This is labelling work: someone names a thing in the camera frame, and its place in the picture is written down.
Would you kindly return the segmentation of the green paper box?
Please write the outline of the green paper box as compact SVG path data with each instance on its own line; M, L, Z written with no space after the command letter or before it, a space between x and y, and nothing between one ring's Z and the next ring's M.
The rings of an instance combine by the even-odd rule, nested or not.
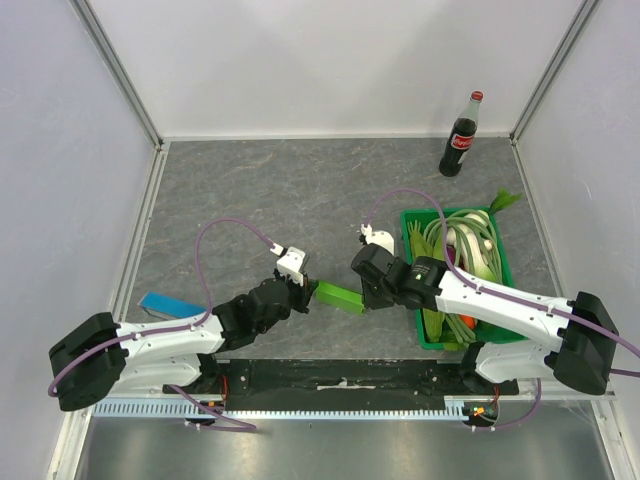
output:
M363 315L365 312L361 293L354 292L329 282L320 281L314 294L315 298L319 302L348 313Z

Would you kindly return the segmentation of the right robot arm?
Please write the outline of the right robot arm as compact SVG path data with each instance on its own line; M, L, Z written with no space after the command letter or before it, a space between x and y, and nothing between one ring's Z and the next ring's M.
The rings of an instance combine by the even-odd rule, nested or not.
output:
M351 268L391 304L471 316L522 335L520 342L480 341L468 347L457 377L469 393L547 377L587 395L607 389L618 331L595 295L539 296L451 270L431 257L406 263L376 244L364 246Z

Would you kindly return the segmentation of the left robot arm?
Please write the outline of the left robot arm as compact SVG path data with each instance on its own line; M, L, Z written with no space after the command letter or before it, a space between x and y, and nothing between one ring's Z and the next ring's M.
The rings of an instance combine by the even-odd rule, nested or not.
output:
M220 378L214 354L252 344L292 312L308 313L317 286L308 276L277 274L202 315L147 325L96 313L50 349L47 393L72 412L116 392L170 385L211 392Z

